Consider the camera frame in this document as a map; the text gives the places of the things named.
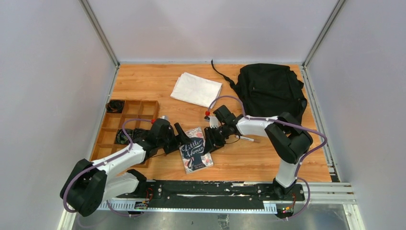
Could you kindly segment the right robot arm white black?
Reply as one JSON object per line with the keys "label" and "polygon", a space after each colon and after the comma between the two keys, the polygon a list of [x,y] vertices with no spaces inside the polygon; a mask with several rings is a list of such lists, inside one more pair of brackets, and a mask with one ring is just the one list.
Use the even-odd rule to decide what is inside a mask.
{"label": "right robot arm white black", "polygon": [[214,110],[209,122],[209,127],[204,129],[205,153],[222,148],[233,135],[268,137],[281,159],[272,182],[273,193],[279,200],[286,200],[292,195],[297,182],[299,160],[309,151],[313,139],[290,113],[275,117],[235,116],[222,105]]}

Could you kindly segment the folded white cloth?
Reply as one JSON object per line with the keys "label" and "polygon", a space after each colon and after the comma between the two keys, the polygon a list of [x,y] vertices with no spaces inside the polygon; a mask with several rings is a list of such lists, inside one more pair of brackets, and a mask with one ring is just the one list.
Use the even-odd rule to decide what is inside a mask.
{"label": "folded white cloth", "polygon": [[220,95],[222,83],[184,72],[170,95],[171,98],[190,104],[213,108],[213,101]]}

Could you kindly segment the brown capped white marker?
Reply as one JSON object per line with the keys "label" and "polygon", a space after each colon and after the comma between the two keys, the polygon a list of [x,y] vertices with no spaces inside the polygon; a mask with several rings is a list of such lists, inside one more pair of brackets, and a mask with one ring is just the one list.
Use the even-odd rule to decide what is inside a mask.
{"label": "brown capped white marker", "polygon": [[244,136],[237,136],[236,138],[238,139],[242,139],[242,140],[246,140],[246,141],[250,141],[250,142],[254,142],[254,143],[260,143],[259,140],[253,139],[253,138],[248,138],[248,137],[244,137]]}

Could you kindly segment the wooden compartment tray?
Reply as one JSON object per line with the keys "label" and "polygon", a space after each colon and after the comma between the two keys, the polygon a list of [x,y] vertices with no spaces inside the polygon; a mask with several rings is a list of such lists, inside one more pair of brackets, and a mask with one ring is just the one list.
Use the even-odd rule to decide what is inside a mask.
{"label": "wooden compartment tray", "polygon": [[90,156],[91,161],[107,157],[127,147],[128,139],[122,132],[141,136],[143,130],[152,127],[150,120],[158,117],[160,105],[157,101],[111,100],[107,104],[101,127]]}

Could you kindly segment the Little Women book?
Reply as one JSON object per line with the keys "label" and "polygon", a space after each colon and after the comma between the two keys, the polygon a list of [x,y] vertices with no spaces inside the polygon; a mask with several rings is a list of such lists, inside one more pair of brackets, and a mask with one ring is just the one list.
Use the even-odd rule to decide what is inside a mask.
{"label": "Little Women book", "polygon": [[201,127],[186,131],[190,143],[180,146],[180,155],[186,174],[190,174],[214,165],[211,154],[204,153],[205,138]]}

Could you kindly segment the black student backpack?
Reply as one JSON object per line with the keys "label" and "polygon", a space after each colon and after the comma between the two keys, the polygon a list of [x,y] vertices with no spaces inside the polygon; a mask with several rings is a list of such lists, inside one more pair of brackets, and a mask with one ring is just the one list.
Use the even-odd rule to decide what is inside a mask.
{"label": "black student backpack", "polygon": [[271,117],[290,113],[299,124],[307,107],[303,93],[304,83],[286,65],[256,63],[240,69],[237,82],[214,67],[242,101],[247,115]]}

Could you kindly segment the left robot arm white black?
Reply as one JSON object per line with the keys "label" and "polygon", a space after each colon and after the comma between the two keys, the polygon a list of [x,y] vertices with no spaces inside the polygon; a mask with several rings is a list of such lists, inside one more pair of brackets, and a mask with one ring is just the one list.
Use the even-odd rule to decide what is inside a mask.
{"label": "left robot arm white black", "polygon": [[99,160],[81,159],[75,164],[60,191],[67,212],[87,217],[116,196],[130,193],[141,198],[146,194],[144,176],[130,167],[154,157],[160,149],[170,154],[192,141],[179,123],[172,126],[167,119],[158,118],[151,124],[143,136],[128,136],[129,144],[123,149]]}

